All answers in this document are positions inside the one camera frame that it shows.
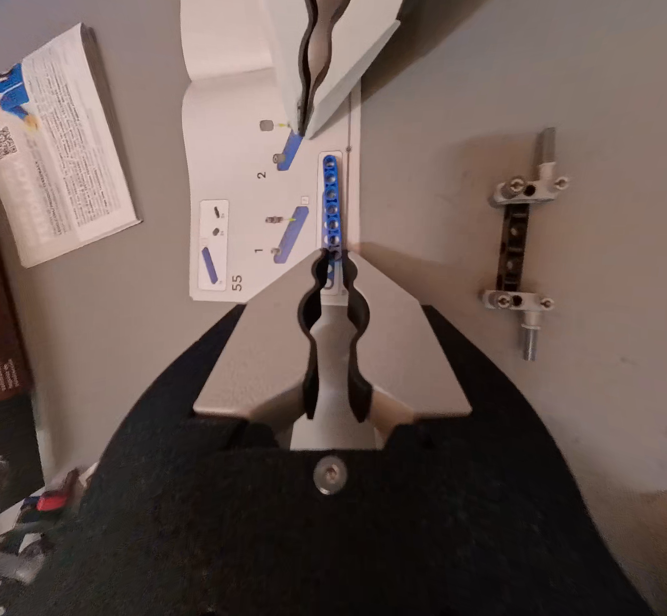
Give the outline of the blue lego beam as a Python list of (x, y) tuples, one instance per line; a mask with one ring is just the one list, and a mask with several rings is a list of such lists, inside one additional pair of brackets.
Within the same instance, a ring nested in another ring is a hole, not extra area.
[(321, 167), (323, 245), (328, 251), (330, 264), (335, 266), (343, 251), (338, 158), (333, 153), (325, 154)]

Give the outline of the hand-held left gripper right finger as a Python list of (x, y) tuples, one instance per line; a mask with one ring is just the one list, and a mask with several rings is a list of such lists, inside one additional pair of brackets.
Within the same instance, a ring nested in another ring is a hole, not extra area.
[(349, 406), (382, 446), (399, 426), (472, 409), (421, 303), (358, 253), (345, 253)]

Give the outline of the pile of loose lego pieces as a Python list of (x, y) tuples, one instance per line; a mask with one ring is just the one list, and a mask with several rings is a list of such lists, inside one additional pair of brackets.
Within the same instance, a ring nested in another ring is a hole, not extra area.
[(84, 471), (71, 470), (56, 488), (26, 498), (14, 528), (27, 534), (45, 534), (68, 520), (79, 509), (98, 465), (96, 462)]

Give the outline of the small white printed booklet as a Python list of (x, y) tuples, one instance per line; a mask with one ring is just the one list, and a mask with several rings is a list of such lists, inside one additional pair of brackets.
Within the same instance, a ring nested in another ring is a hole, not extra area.
[(93, 30), (1, 73), (1, 203), (24, 268), (141, 223)]

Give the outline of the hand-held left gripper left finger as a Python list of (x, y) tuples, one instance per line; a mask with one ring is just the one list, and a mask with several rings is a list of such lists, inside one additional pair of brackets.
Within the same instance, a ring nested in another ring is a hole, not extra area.
[(313, 418), (320, 391), (318, 345), (328, 254), (310, 253), (256, 294), (224, 345), (193, 405), (203, 419), (242, 420), (291, 446), (294, 425)]

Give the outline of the grey black lego axle assembly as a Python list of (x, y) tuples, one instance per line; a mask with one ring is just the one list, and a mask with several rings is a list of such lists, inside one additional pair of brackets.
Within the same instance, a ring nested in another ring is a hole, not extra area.
[(536, 139), (531, 176), (514, 175), (499, 183), (489, 204), (503, 212), (495, 287), (484, 290), (485, 309), (520, 316), (522, 357), (535, 362), (542, 316), (554, 309), (554, 300), (522, 289), (531, 209), (554, 202), (569, 186), (568, 176), (557, 172), (556, 128), (543, 129)]

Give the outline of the lego instruction manual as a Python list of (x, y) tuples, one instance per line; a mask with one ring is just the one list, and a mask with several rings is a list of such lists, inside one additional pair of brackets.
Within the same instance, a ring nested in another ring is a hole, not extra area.
[(344, 246), (361, 237), (361, 85), (301, 139), (283, 107), (260, 0), (181, 0), (190, 78), (182, 104), (189, 174), (189, 295), (245, 303), (324, 246), (323, 160), (335, 156)]

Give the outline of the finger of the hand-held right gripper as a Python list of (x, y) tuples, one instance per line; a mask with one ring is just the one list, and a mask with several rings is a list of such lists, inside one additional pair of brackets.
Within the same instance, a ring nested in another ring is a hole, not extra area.
[(314, 27), (311, 0), (259, 0), (279, 91), (288, 122), (299, 135), (313, 135), (312, 76), (307, 50)]
[(305, 137), (313, 137), (357, 85), (372, 61), (399, 27), (403, 0), (349, 0), (328, 34), (330, 60), (313, 90)]

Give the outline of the lego set box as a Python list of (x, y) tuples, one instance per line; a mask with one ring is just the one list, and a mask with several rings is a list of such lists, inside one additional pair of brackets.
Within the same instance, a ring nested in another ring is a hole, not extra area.
[(34, 381), (1, 262), (1, 512), (44, 486)]

